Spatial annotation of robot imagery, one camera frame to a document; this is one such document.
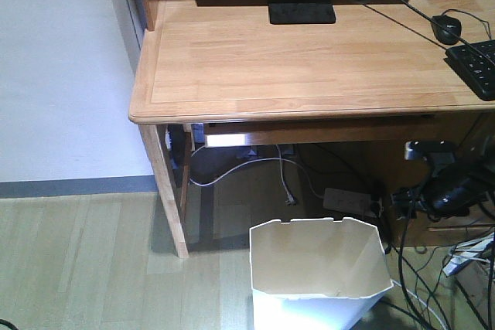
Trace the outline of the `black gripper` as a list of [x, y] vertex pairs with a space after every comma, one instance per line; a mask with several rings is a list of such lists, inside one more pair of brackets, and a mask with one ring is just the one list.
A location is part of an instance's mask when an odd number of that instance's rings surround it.
[[442, 170], [436, 177], [391, 194], [392, 205], [403, 216], [425, 213], [435, 219], [467, 216], [494, 190], [494, 172], [482, 169]]

